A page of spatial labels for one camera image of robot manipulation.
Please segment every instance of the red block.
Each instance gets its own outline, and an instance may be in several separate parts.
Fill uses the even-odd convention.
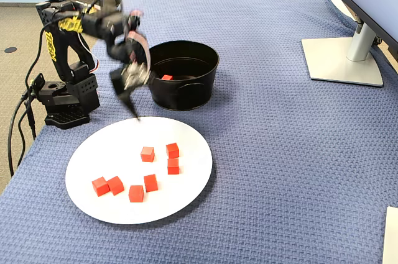
[[[178,165],[178,158],[169,158],[167,160],[167,173],[169,175],[180,174],[180,166]]]
[[[123,183],[120,180],[120,178],[117,176],[112,179],[109,179],[107,183],[109,185],[110,191],[113,193],[114,196],[124,191]]]
[[[164,81],[171,81],[173,79],[173,76],[168,76],[168,75],[164,75],[162,80]]]
[[[180,157],[180,150],[178,149],[177,143],[166,145],[166,151],[169,158]]]
[[[109,185],[106,183],[105,178],[101,177],[91,182],[93,184],[97,196],[102,196],[109,191]]]
[[[144,147],[141,151],[141,160],[152,163],[155,159],[155,149],[153,147]]]
[[[155,174],[144,176],[144,182],[147,193],[150,191],[157,191],[157,181]]]
[[[144,187],[142,185],[132,185],[129,191],[130,202],[143,202]]]

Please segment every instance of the blue tablecloth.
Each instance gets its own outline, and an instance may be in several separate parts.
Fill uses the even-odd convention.
[[[198,130],[210,181],[180,212],[143,225],[97,221],[69,199],[65,170],[88,136],[129,118],[94,53],[101,107],[89,124],[45,127],[0,198],[1,263],[381,263],[398,206],[398,77],[383,88],[309,77],[301,39],[352,36],[330,0],[124,0],[150,45],[192,40],[220,55],[212,99],[190,112],[134,93],[142,116]]]

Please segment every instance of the white plate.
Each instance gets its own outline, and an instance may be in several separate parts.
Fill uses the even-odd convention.
[[[180,174],[167,174],[166,144],[180,149]],[[141,150],[155,148],[153,163],[141,161]],[[190,204],[207,184],[213,161],[206,140],[182,122],[142,117],[111,124],[86,139],[72,155],[65,183],[71,200],[83,212],[114,224],[156,221]],[[144,185],[144,176],[156,174],[158,191],[144,194],[143,203],[130,203],[130,185]],[[97,197],[91,182],[119,176],[122,193]]]

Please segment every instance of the black metal bucket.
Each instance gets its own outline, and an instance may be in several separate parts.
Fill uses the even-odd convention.
[[[218,54],[202,43],[176,41],[150,49],[155,78],[149,85],[154,101],[166,109],[187,111],[209,101],[218,65]],[[173,80],[162,80],[164,75]]]

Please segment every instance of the computer monitor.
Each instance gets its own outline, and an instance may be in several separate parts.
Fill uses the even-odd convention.
[[[398,0],[343,0],[364,22],[354,37],[302,40],[312,79],[382,86],[376,62],[369,53],[380,36],[398,57]]]

